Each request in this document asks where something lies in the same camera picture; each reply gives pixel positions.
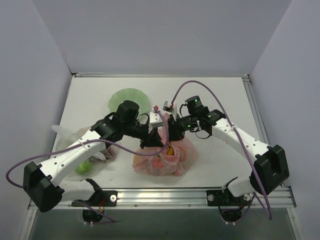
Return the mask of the yellow fake lemon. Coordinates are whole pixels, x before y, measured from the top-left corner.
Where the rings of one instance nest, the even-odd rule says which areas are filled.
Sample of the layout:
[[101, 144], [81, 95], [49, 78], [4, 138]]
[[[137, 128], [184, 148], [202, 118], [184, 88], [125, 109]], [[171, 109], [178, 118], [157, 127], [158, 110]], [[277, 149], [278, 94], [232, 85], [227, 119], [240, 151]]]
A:
[[170, 147], [167, 149], [167, 151], [166, 151], [166, 155], [167, 155], [167, 156], [174, 156], [174, 155], [175, 155], [175, 150], [174, 150], [174, 148], [170, 146]]

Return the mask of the pink plastic bag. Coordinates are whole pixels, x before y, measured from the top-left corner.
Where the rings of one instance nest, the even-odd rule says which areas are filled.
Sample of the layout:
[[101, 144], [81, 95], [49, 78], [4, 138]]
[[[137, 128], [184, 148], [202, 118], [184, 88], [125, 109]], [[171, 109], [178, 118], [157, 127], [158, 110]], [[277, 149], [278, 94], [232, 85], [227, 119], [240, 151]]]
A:
[[[169, 147], [174, 149], [174, 156], [167, 155]], [[137, 173], [152, 176], [181, 176], [198, 160], [199, 153], [192, 142], [185, 137], [180, 141], [171, 141], [166, 150], [158, 155], [134, 155], [132, 167]]]

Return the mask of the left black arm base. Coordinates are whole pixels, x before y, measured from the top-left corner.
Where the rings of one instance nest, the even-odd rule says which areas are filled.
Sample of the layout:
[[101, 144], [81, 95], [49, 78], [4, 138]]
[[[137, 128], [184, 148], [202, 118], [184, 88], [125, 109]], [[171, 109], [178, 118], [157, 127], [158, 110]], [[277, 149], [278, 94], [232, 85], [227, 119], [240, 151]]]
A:
[[89, 184], [90, 192], [88, 199], [76, 199], [72, 201], [73, 207], [83, 207], [82, 219], [90, 225], [114, 224], [117, 221], [107, 216], [105, 207], [115, 207], [118, 200], [116, 190], [103, 190], [93, 179], [87, 178], [81, 181]]

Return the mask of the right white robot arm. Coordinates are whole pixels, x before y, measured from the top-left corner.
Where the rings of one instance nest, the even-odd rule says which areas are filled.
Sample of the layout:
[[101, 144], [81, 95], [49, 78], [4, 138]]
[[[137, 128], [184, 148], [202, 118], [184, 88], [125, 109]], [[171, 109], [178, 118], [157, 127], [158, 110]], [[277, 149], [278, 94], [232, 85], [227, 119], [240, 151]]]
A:
[[287, 157], [281, 146], [270, 146], [229, 123], [224, 113], [218, 109], [209, 110], [197, 95], [188, 98], [184, 105], [188, 115], [183, 117], [172, 104], [165, 102], [163, 105], [163, 110], [171, 113], [167, 120], [171, 142], [182, 140], [186, 131], [205, 131], [232, 147], [251, 166], [249, 177], [236, 177], [226, 184], [221, 193], [226, 204], [232, 205], [240, 196], [253, 192], [269, 195], [289, 178]]

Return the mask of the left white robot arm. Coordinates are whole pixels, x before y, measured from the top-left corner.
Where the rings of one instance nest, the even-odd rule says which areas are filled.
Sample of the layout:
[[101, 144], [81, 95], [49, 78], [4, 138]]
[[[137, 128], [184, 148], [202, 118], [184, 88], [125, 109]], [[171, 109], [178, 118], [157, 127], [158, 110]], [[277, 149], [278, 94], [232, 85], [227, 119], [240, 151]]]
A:
[[98, 120], [68, 148], [49, 153], [50, 158], [39, 164], [31, 161], [24, 167], [22, 188], [40, 212], [48, 212], [63, 201], [97, 206], [108, 199], [104, 190], [91, 178], [74, 183], [67, 183], [64, 178], [111, 145], [124, 150], [125, 147], [118, 144], [124, 136], [139, 139], [142, 148], [157, 147], [156, 155], [166, 149], [168, 141], [162, 141], [158, 127], [163, 126], [166, 131], [169, 128], [158, 107], [154, 106], [145, 124], [138, 121], [139, 109], [137, 103], [124, 101], [116, 112]]

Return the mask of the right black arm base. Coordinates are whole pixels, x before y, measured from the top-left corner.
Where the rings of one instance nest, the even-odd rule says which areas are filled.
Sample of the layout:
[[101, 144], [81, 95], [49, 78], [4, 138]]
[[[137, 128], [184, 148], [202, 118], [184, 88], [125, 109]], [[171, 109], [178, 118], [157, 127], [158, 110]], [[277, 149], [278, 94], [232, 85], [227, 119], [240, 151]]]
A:
[[228, 181], [219, 189], [206, 190], [206, 201], [209, 207], [218, 207], [219, 214], [226, 225], [235, 226], [250, 209], [254, 197], [244, 194], [238, 197], [232, 195], [228, 186], [238, 177]]

